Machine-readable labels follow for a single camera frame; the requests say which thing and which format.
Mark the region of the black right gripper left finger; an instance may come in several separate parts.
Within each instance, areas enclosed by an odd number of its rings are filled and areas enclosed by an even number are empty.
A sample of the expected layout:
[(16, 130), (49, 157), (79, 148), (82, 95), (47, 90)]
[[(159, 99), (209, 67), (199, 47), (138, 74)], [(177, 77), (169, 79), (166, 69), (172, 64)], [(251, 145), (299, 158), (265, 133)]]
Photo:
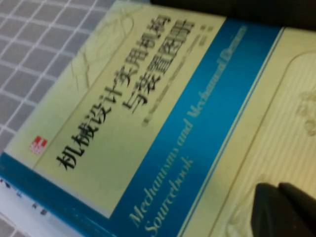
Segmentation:
[(259, 183), (255, 188), (251, 229), (255, 237), (309, 236), (309, 229), (278, 186), (269, 183)]

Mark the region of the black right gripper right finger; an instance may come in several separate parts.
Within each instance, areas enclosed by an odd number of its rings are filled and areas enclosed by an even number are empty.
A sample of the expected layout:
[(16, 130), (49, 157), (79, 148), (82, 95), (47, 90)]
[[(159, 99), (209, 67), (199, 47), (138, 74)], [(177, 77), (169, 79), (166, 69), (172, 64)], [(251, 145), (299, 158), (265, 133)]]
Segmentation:
[(280, 183), (278, 189), (300, 216), (304, 226), (316, 236), (316, 199), (290, 183)]

